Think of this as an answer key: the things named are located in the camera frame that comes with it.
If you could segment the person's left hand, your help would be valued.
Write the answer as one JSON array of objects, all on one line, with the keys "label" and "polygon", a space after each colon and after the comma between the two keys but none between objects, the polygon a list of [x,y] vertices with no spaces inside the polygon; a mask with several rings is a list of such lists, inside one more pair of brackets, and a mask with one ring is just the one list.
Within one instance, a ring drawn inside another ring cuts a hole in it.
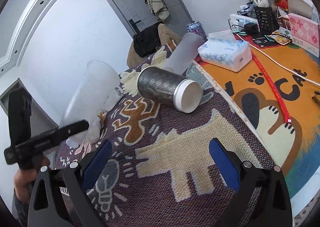
[{"label": "person's left hand", "polygon": [[39,170],[18,169],[14,176],[14,204],[19,203],[28,204],[30,202],[31,194],[28,189],[28,185],[36,180]]}]

